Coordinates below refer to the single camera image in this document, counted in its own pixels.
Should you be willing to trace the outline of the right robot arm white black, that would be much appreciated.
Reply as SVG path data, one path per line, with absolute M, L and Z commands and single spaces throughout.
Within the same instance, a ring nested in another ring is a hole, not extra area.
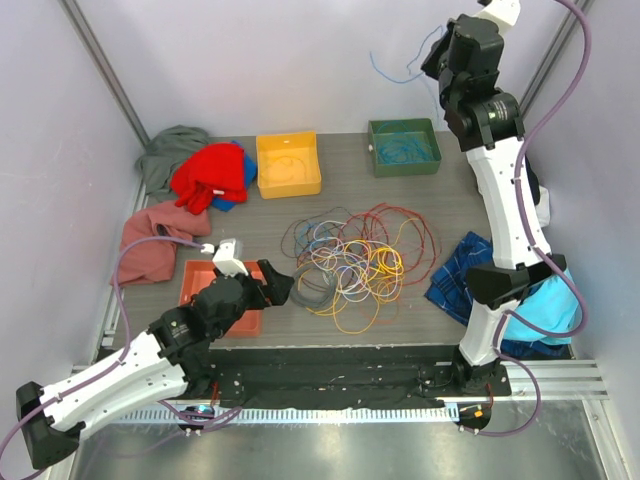
M 450 20 L 421 66 L 438 83 L 444 119 L 475 174 L 491 230 L 491 260 L 466 275 L 473 303 L 452 360 L 453 386 L 465 395 L 500 377 L 511 312 L 552 276 L 550 262 L 566 266 L 541 231 L 527 172 L 517 164 L 524 140 L 518 101 L 496 85 L 503 35 L 518 15 L 513 5 Z

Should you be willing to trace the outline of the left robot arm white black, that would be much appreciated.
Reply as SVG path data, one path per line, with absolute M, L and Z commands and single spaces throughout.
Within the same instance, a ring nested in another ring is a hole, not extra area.
M 191 299 L 166 311 L 128 347 L 54 384 L 16 391 L 17 418 L 31 465 L 44 470 L 74 453 L 111 421 L 152 402 L 205 397 L 213 371 L 204 356 L 248 311 L 284 305 L 294 285 L 269 261 L 260 278 L 217 275 Z

